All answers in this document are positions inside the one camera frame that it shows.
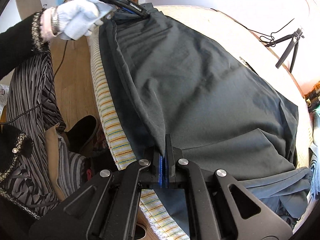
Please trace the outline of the left forearm black sleeve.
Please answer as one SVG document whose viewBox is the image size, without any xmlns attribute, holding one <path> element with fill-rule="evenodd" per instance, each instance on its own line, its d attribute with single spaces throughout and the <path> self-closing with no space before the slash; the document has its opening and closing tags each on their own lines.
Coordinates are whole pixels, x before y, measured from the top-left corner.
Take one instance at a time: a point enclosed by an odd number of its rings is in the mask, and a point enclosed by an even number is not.
<svg viewBox="0 0 320 240">
<path fill-rule="evenodd" d="M 29 57 L 49 49 L 51 12 L 42 9 L 1 33 L 1 78 Z"/>
</svg>

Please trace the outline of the left hand white glove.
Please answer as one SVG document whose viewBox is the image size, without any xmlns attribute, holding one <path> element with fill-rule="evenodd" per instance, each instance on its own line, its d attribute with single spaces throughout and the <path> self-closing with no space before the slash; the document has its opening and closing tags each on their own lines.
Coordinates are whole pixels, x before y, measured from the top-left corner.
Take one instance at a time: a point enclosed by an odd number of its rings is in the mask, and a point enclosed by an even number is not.
<svg viewBox="0 0 320 240">
<path fill-rule="evenodd" d="M 51 15 L 54 36 L 63 40 L 78 40 L 91 35 L 93 29 L 103 24 L 102 18 L 112 18 L 114 5 L 99 0 L 72 0 L 59 5 Z"/>
</svg>

